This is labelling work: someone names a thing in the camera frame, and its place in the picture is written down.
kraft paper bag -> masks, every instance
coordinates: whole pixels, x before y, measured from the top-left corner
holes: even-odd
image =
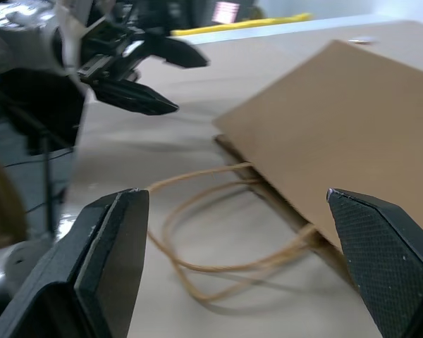
[[[423,228],[423,25],[391,26],[372,45],[330,42],[216,120],[338,248],[330,187],[398,204]]]

yellow strip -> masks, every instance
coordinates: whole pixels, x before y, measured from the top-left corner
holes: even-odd
[[[310,13],[302,13],[291,16],[289,18],[272,18],[242,21],[241,23],[229,23],[228,25],[216,25],[209,27],[193,28],[192,30],[174,30],[172,35],[175,37],[182,37],[184,35],[222,32],[224,30],[239,30],[241,28],[261,27],[270,25],[279,25],[281,23],[298,23],[301,21],[308,21],[312,18]]]

cable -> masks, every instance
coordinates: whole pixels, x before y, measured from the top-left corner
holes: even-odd
[[[154,184],[148,186],[147,191],[150,194],[153,194],[160,189],[169,186],[171,184],[189,180],[194,177],[203,176],[203,175],[212,175],[215,173],[225,173],[234,170],[241,170],[244,168],[252,167],[251,163],[240,163],[237,165],[229,165],[225,167],[210,169],[210,170],[201,170],[194,173],[188,173],[184,175],[179,175],[176,177],[169,178],[167,180],[155,182]],[[187,291],[198,301],[202,302],[210,302],[210,301],[217,301],[219,299],[224,299],[231,294],[234,294],[241,289],[247,287],[248,285],[252,284],[254,281],[260,280],[262,278],[268,277],[272,274],[280,265],[284,265],[287,262],[290,262],[300,255],[304,254],[308,249],[312,247],[313,244],[312,236],[316,234],[316,227],[312,224],[308,224],[304,226],[298,233],[297,237],[288,245],[284,246],[281,250],[274,252],[273,254],[259,259],[257,261],[253,261],[246,264],[241,265],[195,265],[188,263],[182,259],[180,259],[173,248],[173,245],[170,240],[170,229],[172,227],[173,221],[176,217],[182,213],[186,208],[193,205],[198,200],[213,194],[214,192],[218,192],[224,189],[228,189],[230,187],[234,187],[239,184],[258,184],[258,180],[240,180],[236,182],[230,182],[223,185],[219,185],[218,187],[213,187],[211,189],[204,190],[203,192],[193,196],[191,199],[188,199],[186,202],[182,203],[178,206],[172,213],[169,214],[167,219],[163,224],[162,229],[162,237],[161,239],[157,239],[154,234],[148,230],[147,236],[150,240],[154,243],[154,245],[163,252],[171,261],[174,270],[176,271],[180,281],[182,282],[183,286],[187,289]],[[191,283],[188,279],[188,276],[185,274],[183,268],[187,268],[188,270],[193,271],[200,271],[204,273],[222,273],[228,271],[250,271],[255,270],[256,272],[251,274],[246,280],[242,282],[238,282],[223,291],[217,292],[215,294],[204,294],[202,293],[196,286]]]
[[[39,209],[40,207],[44,205],[45,205],[45,202],[39,203],[37,206],[33,206],[32,208],[28,209],[25,213],[32,213],[33,211]]]
[[[52,198],[51,198],[51,202],[52,202],[53,200],[57,200],[57,199],[60,199],[60,200],[61,200],[61,197],[63,196],[64,190],[65,190],[65,189],[62,189],[62,190],[60,190],[57,194],[55,194],[54,196],[52,196]],[[33,206],[32,208],[28,209],[25,213],[26,213],[26,214],[28,214],[28,213],[32,213],[33,211],[35,211],[35,210],[37,210],[37,209],[41,208],[42,206],[44,206],[45,204],[46,204],[45,202],[39,203],[39,204],[37,204],[36,206]]]
[[[61,154],[61,155],[58,155],[58,156],[55,156],[55,157],[51,157],[50,159],[49,159],[49,161],[51,161],[51,160],[56,160],[57,158],[60,158],[60,157],[63,157],[63,156],[66,156],[66,155],[68,155],[68,154],[71,154],[73,151],[67,151],[67,152],[65,152],[64,154]],[[31,163],[41,163],[41,162],[44,162],[44,160],[37,160],[37,161],[23,161],[23,162],[17,162],[17,163],[12,163],[12,164],[8,164],[8,165],[5,165],[4,166],[4,168],[10,168],[10,167],[14,167],[14,166],[16,166],[16,165],[22,165],[22,164],[31,164]]]

beige table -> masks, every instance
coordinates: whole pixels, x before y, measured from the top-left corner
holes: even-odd
[[[333,37],[359,36],[363,30],[352,27],[203,44],[200,48],[211,65],[196,70],[145,61],[141,82],[178,103],[180,111],[149,118],[92,100],[82,123],[61,229],[68,229],[81,208],[102,195],[223,165],[221,150],[212,141],[218,132],[212,125],[216,116]],[[182,200],[234,178],[215,175],[154,195],[149,226],[157,231]],[[272,253],[294,236],[263,201],[240,189],[191,213],[174,238],[180,255],[193,263],[234,264]],[[239,277],[195,274],[192,278],[201,290],[213,292]],[[380,334],[359,296],[313,254],[266,282],[204,305],[186,293],[166,257],[148,242],[128,336],[377,338]]]

